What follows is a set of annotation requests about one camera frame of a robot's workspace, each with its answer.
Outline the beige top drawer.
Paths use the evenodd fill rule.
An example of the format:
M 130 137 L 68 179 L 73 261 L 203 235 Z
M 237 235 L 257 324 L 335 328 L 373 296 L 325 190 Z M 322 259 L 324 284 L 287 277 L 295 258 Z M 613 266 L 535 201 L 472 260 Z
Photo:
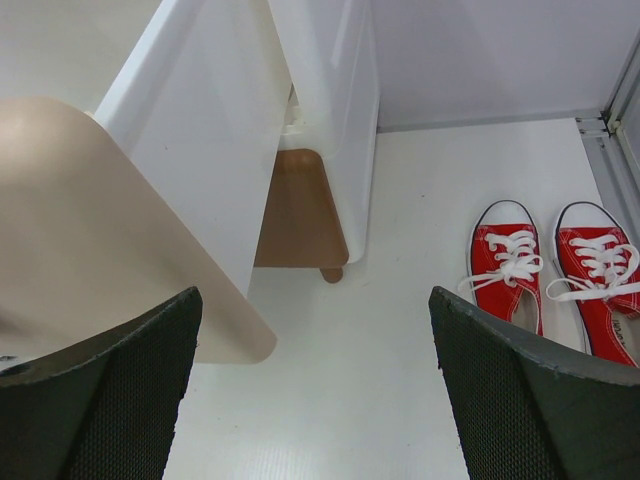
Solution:
M 264 1 L 3 2 L 2 354 L 193 286 L 197 360 L 265 360 L 247 292 L 290 87 Z

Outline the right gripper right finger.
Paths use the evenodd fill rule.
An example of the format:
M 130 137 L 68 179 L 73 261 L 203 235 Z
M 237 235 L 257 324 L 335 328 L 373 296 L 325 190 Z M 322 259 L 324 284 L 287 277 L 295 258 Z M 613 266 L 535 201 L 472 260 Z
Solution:
M 439 286 L 429 311 L 471 478 L 638 478 L 638 369 L 530 333 Z

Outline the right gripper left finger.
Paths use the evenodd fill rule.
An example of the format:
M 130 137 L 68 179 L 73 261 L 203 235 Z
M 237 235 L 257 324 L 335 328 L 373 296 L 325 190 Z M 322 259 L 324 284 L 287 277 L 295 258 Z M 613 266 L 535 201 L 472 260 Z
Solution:
M 190 287 L 1 374 L 4 479 L 160 479 L 202 319 Z

